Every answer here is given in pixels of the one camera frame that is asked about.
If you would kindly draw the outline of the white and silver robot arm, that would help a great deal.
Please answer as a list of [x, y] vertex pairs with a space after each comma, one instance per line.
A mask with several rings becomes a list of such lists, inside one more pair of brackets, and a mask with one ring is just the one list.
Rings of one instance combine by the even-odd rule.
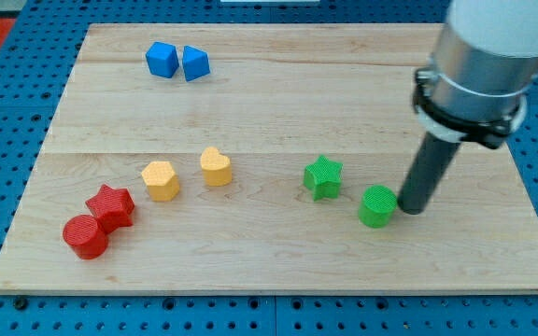
[[538, 0], [453, 0], [414, 108], [427, 148], [500, 147], [526, 118], [538, 77]]

